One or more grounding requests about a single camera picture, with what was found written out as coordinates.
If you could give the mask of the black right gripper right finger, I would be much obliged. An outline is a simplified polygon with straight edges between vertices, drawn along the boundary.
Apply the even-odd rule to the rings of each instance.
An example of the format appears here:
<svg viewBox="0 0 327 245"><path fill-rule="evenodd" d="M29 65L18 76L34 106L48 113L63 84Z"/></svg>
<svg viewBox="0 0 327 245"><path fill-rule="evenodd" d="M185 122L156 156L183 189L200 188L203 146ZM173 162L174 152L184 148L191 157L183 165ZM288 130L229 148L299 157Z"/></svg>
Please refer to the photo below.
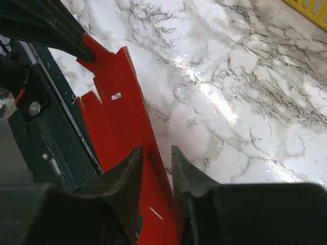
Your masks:
<svg viewBox="0 0 327 245"><path fill-rule="evenodd" d="M326 244L326 190L313 183L221 184L172 146L181 244Z"/></svg>

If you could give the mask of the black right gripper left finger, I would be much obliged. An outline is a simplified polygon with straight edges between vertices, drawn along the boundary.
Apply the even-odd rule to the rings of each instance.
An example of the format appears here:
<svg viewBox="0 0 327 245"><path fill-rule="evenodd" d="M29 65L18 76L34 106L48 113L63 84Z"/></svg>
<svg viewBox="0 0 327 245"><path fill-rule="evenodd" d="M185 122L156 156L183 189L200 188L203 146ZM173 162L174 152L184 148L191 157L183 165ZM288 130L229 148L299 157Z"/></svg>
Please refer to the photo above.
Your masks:
<svg viewBox="0 0 327 245"><path fill-rule="evenodd" d="M72 192L1 187L1 244L135 244L143 148Z"/></svg>

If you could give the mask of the red paper box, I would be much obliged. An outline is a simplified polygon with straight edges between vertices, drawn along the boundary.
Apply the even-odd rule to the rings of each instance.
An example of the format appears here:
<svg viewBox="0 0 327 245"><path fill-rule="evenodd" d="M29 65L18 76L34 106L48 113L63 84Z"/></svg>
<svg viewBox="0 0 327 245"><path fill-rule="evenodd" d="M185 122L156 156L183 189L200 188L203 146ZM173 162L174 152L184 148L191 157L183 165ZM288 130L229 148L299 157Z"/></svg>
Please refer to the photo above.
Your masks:
<svg viewBox="0 0 327 245"><path fill-rule="evenodd" d="M83 42L94 52L95 60L78 62L93 73L96 90L78 97L78 104L100 167L111 169L141 146L143 227L138 244L179 244L173 193L128 49L112 53L89 35L83 36Z"/></svg>

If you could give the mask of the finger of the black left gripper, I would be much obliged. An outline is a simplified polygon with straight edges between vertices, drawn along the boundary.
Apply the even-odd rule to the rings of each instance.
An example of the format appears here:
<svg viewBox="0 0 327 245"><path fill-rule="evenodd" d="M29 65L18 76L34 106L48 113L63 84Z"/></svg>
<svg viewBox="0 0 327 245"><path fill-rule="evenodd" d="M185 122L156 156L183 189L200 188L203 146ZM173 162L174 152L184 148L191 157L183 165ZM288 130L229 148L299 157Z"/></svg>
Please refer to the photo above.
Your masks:
<svg viewBox="0 0 327 245"><path fill-rule="evenodd" d="M1 35L43 45L93 62L86 31L61 1L1 1Z"/></svg>

